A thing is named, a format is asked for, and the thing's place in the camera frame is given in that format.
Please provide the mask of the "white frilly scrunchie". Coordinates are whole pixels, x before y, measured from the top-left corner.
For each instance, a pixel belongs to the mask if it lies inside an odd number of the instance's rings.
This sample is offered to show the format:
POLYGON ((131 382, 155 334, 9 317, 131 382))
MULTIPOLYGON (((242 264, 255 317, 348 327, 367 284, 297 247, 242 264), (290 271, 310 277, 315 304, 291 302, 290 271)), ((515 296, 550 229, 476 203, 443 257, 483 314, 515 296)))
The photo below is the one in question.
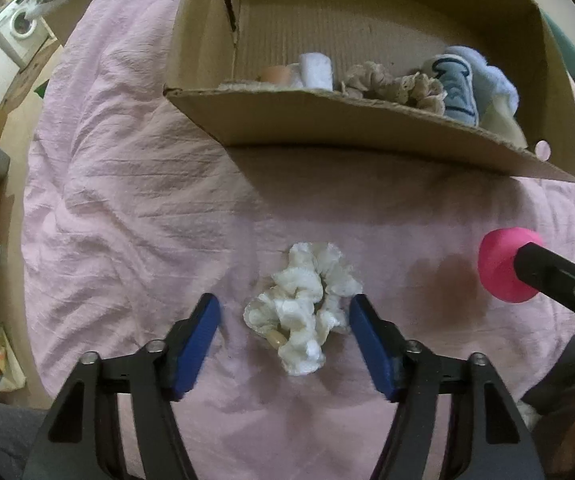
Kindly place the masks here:
POLYGON ((349 302, 361 292, 336 245, 296 243, 287 252, 286 267, 244 308, 243 321, 276 350, 286 374, 306 376, 327 361, 327 338, 349 332, 349 302))

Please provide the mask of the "pink rubber duck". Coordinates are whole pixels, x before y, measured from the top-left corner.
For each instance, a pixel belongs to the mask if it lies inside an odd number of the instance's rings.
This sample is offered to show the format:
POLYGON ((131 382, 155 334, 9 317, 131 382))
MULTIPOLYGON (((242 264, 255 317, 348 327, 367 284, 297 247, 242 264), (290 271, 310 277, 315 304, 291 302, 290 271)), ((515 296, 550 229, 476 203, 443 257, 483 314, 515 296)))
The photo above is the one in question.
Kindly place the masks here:
POLYGON ((537 290, 522 282, 514 270, 519 248, 534 243, 542 246, 542 237, 529 229, 505 228, 487 233, 478 249, 477 270, 481 284, 495 298, 521 304, 537 295, 537 290))

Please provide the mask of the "translucent beige silicone cup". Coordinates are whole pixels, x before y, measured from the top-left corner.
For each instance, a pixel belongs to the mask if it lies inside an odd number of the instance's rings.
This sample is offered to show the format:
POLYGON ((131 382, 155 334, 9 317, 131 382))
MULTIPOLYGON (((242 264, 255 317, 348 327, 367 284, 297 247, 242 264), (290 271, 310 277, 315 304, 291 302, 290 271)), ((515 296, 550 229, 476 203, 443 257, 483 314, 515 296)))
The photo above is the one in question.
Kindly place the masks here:
POLYGON ((485 114, 481 116, 481 128, 516 148, 528 146, 525 134, 512 114, 510 100, 506 94, 493 96, 485 114))

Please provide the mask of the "white foam cup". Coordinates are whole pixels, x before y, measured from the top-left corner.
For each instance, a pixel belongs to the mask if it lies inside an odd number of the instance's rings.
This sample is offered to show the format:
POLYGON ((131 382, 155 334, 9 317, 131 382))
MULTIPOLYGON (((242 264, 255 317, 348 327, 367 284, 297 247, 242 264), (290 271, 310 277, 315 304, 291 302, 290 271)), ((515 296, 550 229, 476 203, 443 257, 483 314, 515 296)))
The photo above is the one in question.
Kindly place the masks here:
POLYGON ((266 67, 257 80, 291 89, 334 90, 332 62, 319 52, 303 53, 289 65, 266 67))

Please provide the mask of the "beige lace scrunchie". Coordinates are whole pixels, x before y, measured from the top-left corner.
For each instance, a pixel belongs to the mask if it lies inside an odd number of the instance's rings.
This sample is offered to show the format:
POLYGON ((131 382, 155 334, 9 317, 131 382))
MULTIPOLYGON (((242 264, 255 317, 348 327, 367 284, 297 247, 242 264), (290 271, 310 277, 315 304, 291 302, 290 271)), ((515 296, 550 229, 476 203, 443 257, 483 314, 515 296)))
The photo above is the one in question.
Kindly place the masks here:
POLYGON ((436 78, 417 72, 395 77, 382 64, 356 64, 341 80, 345 96, 382 100, 443 116, 447 92, 436 78))

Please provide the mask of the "brown cardboard box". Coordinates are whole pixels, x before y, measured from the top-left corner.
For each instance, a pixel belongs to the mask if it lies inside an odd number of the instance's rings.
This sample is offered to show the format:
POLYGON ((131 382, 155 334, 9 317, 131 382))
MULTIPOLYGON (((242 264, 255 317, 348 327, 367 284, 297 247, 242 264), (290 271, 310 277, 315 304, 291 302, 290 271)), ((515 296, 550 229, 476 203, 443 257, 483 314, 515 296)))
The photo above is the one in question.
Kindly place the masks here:
POLYGON ((575 182, 574 87, 534 0, 180 0, 164 93, 225 146, 315 144, 399 151, 575 182), (362 62, 401 75, 454 44, 519 92, 516 119, 547 159, 493 133, 399 104, 321 89, 265 89, 271 66, 327 55, 335 77, 362 62))

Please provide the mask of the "white washing machine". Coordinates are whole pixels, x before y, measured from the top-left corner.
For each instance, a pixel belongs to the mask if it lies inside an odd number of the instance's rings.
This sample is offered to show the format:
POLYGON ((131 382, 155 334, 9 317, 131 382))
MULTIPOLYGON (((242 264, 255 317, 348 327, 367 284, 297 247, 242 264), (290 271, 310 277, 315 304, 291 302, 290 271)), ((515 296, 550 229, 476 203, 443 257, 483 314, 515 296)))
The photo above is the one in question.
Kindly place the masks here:
POLYGON ((0 11, 0 48, 20 70, 32 62, 50 38, 40 18, 29 18, 32 0, 11 0, 0 11))

